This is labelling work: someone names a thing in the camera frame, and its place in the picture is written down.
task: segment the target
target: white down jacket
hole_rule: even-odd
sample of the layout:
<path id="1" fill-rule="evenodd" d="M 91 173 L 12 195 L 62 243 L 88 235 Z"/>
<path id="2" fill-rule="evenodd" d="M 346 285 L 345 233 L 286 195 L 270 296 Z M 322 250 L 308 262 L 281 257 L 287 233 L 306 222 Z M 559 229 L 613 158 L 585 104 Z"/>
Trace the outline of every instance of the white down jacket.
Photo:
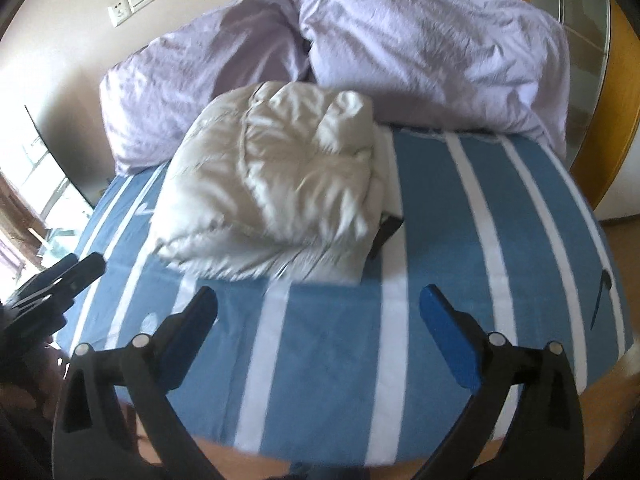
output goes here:
<path id="1" fill-rule="evenodd" d="M 358 283 L 380 225 L 383 135 L 356 92 L 268 82 L 223 94 L 169 165 L 149 242 L 208 278 Z"/>

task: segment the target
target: blue striped bed sheet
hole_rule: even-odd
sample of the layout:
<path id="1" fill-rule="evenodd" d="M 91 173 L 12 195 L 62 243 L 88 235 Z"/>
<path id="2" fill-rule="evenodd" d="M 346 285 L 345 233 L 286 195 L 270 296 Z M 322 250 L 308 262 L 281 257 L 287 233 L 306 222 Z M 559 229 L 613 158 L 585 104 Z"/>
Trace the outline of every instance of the blue striped bed sheet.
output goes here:
<path id="1" fill-rule="evenodd" d="M 468 399 L 420 320 L 429 283 L 514 344 L 561 341 L 581 390 L 603 376 L 632 341 L 625 298 L 604 235 L 556 157 L 519 136 L 399 128 L 389 143 L 405 224 L 358 287 L 177 274 L 145 244 L 166 167 L 116 178 L 78 246 L 81 256 L 104 253 L 108 271 L 78 297 L 57 341 L 122 346 L 209 285 L 218 321 L 169 394 L 187 429 L 249 453 L 341 465 L 428 456 Z M 613 286 L 590 330 L 603 269 Z"/>

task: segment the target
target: electrical outlet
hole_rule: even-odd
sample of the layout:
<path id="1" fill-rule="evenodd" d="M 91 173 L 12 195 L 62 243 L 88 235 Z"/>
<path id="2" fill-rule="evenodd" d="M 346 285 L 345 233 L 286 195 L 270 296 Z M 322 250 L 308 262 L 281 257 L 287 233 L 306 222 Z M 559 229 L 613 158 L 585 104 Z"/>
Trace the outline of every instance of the electrical outlet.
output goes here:
<path id="1" fill-rule="evenodd" d="M 117 27 L 131 17 L 131 8 L 127 0 L 120 0 L 114 6 L 109 7 L 108 11 L 114 27 Z"/>

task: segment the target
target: pillowcase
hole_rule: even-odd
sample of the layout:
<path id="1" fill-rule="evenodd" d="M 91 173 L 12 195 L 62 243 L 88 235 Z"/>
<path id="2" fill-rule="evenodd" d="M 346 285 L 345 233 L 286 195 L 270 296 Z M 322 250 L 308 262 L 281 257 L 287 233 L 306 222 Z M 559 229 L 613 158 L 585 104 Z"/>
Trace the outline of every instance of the pillowcase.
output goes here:
<path id="1" fill-rule="evenodd" d="M 116 173 L 174 156 L 218 95 L 307 76 L 307 45 L 290 0 L 235 0 L 165 34 L 109 70 L 100 84 Z"/>
<path id="2" fill-rule="evenodd" d="M 319 85 L 373 99 L 376 120 L 524 133 L 564 156 L 569 51 L 521 0 L 293 0 Z"/>

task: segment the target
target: metal screw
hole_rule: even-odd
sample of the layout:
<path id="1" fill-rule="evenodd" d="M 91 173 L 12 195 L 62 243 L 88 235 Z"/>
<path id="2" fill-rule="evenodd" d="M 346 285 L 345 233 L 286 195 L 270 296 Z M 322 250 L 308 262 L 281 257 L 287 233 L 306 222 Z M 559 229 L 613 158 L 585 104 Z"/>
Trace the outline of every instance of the metal screw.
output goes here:
<path id="1" fill-rule="evenodd" d="M 549 350 L 551 350 L 552 354 L 556 355 L 560 355 L 564 352 L 564 348 L 562 348 L 562 345 L 558 341 L 552 341 L 549 343 Z"/>
<path id="2" fill-rule="evenodd" d="M 489 334 L 489 343 L 494 346 L 503 346 L 507 342 L 507 338 L 500 332 L 491 332 Z"/>
<path id="3" fill-rule="evenodd" d="M 147 334 L 138 334 L 132 339 L 131 343 L 136 348 L 144 348 L 151 342 L 151 338 Z"/>
<path id="4" fill-rule="evenodd" d="M 91 347 L 87 343 L 80 343 L 76 346 L 76 355 L 83 356 L 90 350 L 90 348 Z"/>

